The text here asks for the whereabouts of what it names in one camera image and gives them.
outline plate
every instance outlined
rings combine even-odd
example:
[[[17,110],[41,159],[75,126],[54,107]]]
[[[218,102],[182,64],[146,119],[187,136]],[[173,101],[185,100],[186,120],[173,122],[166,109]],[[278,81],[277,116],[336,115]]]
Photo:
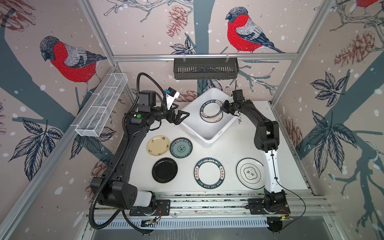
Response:
[[[169,149],[169,139],[166,136],[156,136],[149,140],[147,151],[152,156],[161,156]]]
[[[240,182],[250,189],[261,189],[265,185],[264,166],[253,158],[242,159],[236,167]]]
[[[223,112],[221,112],[219,115],[217,115],[216,117],[214,118],[204,118],[200,115],[201,119],[203,119],[204,121],[206,122],[209,122],[209,123],[214,123],[214,122],[218,122],[220,121],[222,118],[223,118]]]
[[[214,158],[204,158],[197,162],[194,175],[196,182],[206,189],[219,187],[225,177],[224,167]]]
[[[221,113],[223,103],[219,100],[206,101],[200,108],[200,116],[203,118],[214,118]]]
[[[177,158],[188,157],[192,152],[192,143],[185,137],[179,137],[172,141],[169,148],[172,156]]]
[[[169,157],[158,160],[152,168],[152,177],[156,182],[167,183],[175,178],[177,174],[177,164]]]

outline mounting plate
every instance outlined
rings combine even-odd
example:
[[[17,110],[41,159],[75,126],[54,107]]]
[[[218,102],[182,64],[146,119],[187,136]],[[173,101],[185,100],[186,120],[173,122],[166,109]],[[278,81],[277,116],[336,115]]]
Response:
[[[156,200],[156,206],[161,209],[162,216],[169,216],[170,200]],[[131,217],[147,216],[140,209],[131,209],[129,211]],[[156,209],[151,216],[160,216],[159,211]]]
[[[286,212],[291,212],[289,209],[289,206],[282,206],[281,207]],[[251,215],[263,215],[263,214],[270,214],[264,209],[263,199],[262,198],[255,198],[255,199],[248,199],[248,205],[247,209],[250,210]],[[274,214],[281,214],[281,215],[287,215],[284,211],[276,211]]]

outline metal vent grille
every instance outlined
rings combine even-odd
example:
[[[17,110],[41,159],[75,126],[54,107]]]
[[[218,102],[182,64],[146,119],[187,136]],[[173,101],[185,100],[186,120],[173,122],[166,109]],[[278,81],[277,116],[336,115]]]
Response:
[[[100,136],[109,116],[122,93],[128,79],[124,73],[113,73],[98,93],[76,128],[80,136]]]
[[[162,218],[153,227],[140,227],[142,219],[130,219],[130,221],[142,229],[189,229],[189,228],[235,228],[235,227],[268,227],[266,217],[230,217],[230,218]],[[97,220],[102,224],[106,219]],[[131,229],[125,219],[115,219],[104,229]]]
[[[175,79],[234,79],[239,72],[237,58],[176,58]]]

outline red bird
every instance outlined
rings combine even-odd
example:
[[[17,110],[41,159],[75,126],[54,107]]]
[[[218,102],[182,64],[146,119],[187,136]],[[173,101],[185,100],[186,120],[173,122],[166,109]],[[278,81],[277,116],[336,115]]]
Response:
[[[83,96],[88,92],[91,93],[88,90],[88,80],[96,74],[98,64],[107,59],[99,54],[86,51],[84,48],[72,47],[60,42],[53,36],[42,40],[40,51],[44,61],[49,59],[68,80],[87,83],[87,90],[83,92]]]
[[[341,3],[339,3],[339,5],[342,5],[342,4],[344,4],[344,3],[346,3],[346,2],[349,2],[349,1],[351,1],[351,0],[345,0],[345,1],[341,2]],[[349,11],[351,12],[351,14],[352,14],[353,11],[356,9],[356,7],[362,7],[362,8],[364,8],[364,12],[365,12],[365,14],[368,14],[367,11],[366,11],[366,8],[369,7],[369,6],[371,6],[372,4],[374,4],[375,2],[377,2],[378,0],[353,0],[353,1],[356,2],[356,3],[354,3],[354,4],[352,5],[351,9],[349,10]]]
[[[269,48],[278,53],[284,53],[265,36],[263,30],[252,22],[244,7],[231,9],[225,18],[228,20],[228,40],[239,51]]]

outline yellow plate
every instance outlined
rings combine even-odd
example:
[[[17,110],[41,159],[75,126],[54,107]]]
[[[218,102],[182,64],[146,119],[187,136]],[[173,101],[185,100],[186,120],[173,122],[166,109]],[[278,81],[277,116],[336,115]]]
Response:
[[[147,151],[152,156],[161,156],[169,149],[169,139],[166,136],[156,136],[149,140]]]

